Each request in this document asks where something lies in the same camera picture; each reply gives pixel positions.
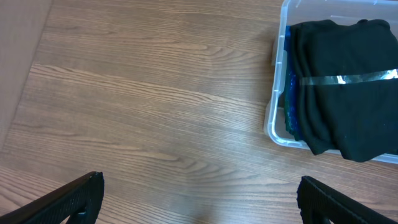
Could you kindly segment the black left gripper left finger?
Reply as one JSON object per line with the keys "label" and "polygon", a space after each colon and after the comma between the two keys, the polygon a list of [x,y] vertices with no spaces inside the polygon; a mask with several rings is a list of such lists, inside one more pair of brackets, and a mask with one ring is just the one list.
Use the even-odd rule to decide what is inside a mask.
{"label": "black left gripper left finger", "polygon": [[23,207],[1,223],[95,223],[104,197],[102,172],[89,172]]}

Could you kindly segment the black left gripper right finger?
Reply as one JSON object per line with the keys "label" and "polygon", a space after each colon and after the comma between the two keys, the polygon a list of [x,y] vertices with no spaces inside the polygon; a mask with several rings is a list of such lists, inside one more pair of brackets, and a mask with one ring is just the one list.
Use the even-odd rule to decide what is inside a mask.
{"label": "black left gripper right finger", "polygon": [[303,176],[297,204],[304,224],[397,224],[310,176]]}

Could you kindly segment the sparkly blue garment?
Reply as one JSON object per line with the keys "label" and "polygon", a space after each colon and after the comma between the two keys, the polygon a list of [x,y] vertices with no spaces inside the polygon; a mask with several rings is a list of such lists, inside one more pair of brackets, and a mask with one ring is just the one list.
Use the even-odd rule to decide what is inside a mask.
{"label": "sparkly blue garment", "polygon": [[297,112],[298,78],[294,71],[291,53],[291,31],[290,26],[285,28],[284,53],[286,53],[286,69],[284,83],[284,114],[285,128],[296,141],[303,140],[301,127],[299,125]]}

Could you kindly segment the large black garment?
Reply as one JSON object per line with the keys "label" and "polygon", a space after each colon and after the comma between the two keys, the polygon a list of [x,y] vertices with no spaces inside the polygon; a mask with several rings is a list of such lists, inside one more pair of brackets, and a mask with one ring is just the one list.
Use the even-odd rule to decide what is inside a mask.
{"label": "large black garment", "polygon": [[292,25],[290,56],[298,125],[314,154],[365,162],[397,152],[397,39],[387,21]]}

